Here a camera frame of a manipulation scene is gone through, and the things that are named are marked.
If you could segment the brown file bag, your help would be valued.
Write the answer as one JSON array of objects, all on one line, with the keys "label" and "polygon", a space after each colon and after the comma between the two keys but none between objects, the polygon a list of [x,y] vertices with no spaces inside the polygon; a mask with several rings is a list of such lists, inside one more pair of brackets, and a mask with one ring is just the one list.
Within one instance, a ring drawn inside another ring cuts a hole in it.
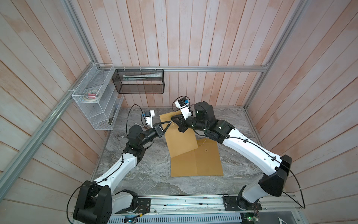
[{"label": "brown file bag", "polygon": [[184,133],[179,131],[177,124],[172,122],[165,133],[170,157],[177,157],[198,148],[195,133],[187,129]]},{"label": "brown file bag", "polygon": [[198,176],[223,176],[218,144],[208,138],[197,140],[194,150]]},{"label": "brown file bag", "polygon": [[171,177],[197,176],[195,151],[171,158]]}]

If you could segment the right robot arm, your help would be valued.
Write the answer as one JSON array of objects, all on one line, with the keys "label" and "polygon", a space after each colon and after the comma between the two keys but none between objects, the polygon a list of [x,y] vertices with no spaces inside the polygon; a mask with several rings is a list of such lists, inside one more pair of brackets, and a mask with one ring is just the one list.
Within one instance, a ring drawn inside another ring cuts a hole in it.
[{"label": "right robot arm", "polygon": [[290,156],[272,153],[247,138],[229,122],[216,119],[213,107],[205,101],[190,105],[189,98],[180,96],[173,105],[181,112],[171,117],[179,132],[184,133],[187,129],[202,131],[205,137],[243,155],[263,172],[259,180],[241,189],[236,198],[240,210],[257,207],[260,198],[266,195],[280,197],[284,194],[286,181],[292,173]]}]

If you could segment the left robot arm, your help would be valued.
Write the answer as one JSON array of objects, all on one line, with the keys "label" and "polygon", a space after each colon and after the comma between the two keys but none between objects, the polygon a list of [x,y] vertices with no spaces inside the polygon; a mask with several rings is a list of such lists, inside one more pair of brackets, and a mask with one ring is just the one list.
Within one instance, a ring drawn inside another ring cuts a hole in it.
[{"label": "left robot arm", "polygon": [[122,179],[142,160],[147,148],[155,138],[165,135],[171,121],[159,122],[143,130],[135,125],[129,129],[128,142],[120,159],[94,181],[85,181],[75,191],[78,198],[73,211],[73,219],[84,224],[106,224],[116,212],[137,208],[137,193],[122,190],[114,194]]}]

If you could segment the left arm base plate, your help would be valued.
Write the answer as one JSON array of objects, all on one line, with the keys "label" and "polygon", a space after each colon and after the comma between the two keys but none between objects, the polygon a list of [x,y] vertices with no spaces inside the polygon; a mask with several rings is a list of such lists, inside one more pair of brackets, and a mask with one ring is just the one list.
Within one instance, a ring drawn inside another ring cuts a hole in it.
[{"label": "left arm base plate", "polygon": [[151,208],[150,198],[139,198],[137,199],[137,202],[135,203],[134,207],[123,209],[121,211],[116,212],[116,214],[126,214],[126,215],[143,214],[144,215],[150,212],[150,208]]}]

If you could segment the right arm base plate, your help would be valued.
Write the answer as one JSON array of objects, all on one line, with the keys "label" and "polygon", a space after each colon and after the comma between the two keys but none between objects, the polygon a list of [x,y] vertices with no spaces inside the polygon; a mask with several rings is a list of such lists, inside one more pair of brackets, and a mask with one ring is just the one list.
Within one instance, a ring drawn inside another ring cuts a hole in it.
[{"label": "right arm base plate", "polygon": [[259,200],[255,203],[247,202],[239,196],[222,196],[225,211],[261,211],[262,206]]}]

